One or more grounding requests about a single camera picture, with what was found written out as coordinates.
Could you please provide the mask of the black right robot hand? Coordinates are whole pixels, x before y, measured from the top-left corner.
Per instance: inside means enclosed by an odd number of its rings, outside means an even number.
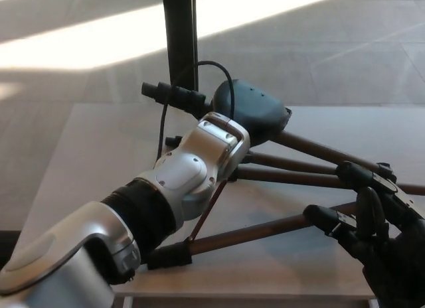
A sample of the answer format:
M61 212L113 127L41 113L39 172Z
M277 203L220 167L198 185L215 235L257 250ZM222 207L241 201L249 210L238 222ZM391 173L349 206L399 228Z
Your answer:
M319 205L303 215L363 265L382 307L424 306L424 211L393 181L345 161L336 175L357 194L355 215Z

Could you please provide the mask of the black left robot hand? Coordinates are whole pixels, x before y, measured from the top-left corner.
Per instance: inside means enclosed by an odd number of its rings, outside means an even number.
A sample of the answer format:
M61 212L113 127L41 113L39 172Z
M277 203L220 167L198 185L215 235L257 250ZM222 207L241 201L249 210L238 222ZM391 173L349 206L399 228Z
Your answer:
M215 112L230 117L231 105L234 104L232 119L247 130L252 147L271 140L284 130L292 116L291 109L285 107L281 100L241 79L232 83L234 100L231 100L228 82L224 81L216 89L211 106Z

